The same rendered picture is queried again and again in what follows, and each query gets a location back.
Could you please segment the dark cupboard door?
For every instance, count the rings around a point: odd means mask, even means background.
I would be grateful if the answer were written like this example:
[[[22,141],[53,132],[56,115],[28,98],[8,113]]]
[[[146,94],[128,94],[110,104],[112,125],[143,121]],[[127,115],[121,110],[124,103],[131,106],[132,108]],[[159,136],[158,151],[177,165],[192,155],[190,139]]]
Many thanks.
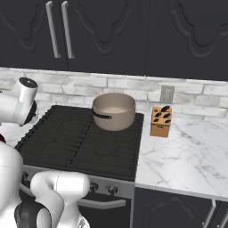
[[[203,228],[211,199],[136,188],[133,228]]]
[[[45,4],[53,2],[60,59],[53,45]],[[0,0],[0,67],[63,70],[67,68],[58,0]]]
[[[150,0],[146,74],[228,82],[228,0]]]
[[[150,0],[68,1],[74,59],[70,71],[141,76],[145,73]]]
[[[217,226],[222,222],[225,212],[228,209],[228,202],[222,202],[216,211],[216,215],[212,221],[210,228],[217,228]]]

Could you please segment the dark upper cupboard door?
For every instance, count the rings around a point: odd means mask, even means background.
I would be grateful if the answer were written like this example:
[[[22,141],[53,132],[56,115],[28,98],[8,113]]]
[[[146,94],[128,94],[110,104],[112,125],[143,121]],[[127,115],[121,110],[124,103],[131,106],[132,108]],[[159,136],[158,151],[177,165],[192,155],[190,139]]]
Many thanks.
[[[70,71],[141,76],[145,73],[150,0],[68,1],[74,59]]]
[[[146,74],[228,82],[228,0],[150,0]]]
[[[45,4],[53,2],[60,59],[53,45]],[[0,67],[63,70],[67,68],[58,0],[0,0]]]

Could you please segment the grey wall outlet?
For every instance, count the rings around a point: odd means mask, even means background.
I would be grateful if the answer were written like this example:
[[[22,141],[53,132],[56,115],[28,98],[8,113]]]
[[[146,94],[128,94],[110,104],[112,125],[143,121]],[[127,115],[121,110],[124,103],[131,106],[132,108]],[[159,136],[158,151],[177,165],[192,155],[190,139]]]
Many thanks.
[[[175,88],[171,85],[163,85],[160,92],[160,101],[171,104],[174,99]]]

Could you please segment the black oven door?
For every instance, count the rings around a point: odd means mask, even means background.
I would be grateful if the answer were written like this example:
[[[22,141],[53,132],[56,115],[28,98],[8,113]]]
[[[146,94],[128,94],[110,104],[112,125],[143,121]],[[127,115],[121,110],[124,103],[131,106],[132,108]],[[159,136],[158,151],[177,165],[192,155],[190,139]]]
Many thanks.
[[[125,200],[121,208],[97,209],[78,206],[80,213],[90,224],[90,228],[130,228],[131,200],[112,195],[89,192],[84,200],[101,202]]]

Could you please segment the dark lower cupboard door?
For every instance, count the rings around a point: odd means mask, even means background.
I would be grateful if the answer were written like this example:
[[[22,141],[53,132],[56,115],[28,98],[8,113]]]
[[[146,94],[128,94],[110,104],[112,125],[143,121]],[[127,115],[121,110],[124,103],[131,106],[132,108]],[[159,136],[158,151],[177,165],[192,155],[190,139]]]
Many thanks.
[[[203,228],[211,199],[136,188],[133,228]]]
[[[216,215],[212,221],[210,228],[217,228],[217,226],[222,222],[225,212],[228,209],[228,202],[222,202],[216,211]]]

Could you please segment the wooden knife block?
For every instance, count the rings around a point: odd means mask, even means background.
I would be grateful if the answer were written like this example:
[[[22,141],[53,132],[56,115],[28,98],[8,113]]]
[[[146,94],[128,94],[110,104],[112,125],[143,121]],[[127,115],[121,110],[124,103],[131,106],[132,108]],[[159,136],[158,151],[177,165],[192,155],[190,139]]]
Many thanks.
[[[168,137],[172,122],[170,106],[153,107],[151,113],[151,136]]]

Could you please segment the black gas stove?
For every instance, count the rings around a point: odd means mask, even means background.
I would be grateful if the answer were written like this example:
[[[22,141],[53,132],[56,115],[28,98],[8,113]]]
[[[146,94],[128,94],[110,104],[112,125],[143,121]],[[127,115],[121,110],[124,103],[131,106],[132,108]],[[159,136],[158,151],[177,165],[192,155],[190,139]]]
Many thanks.
[[[117,132],[100,129],[88,108],[53,105],[15,146],[24,160],[29,182],[45,170],[76,171],[99,185],[95,193],[110,195],[107,186],[118,187],[112,196],[131,200],[130,228],[134,211],[134,180],[144,115]]]

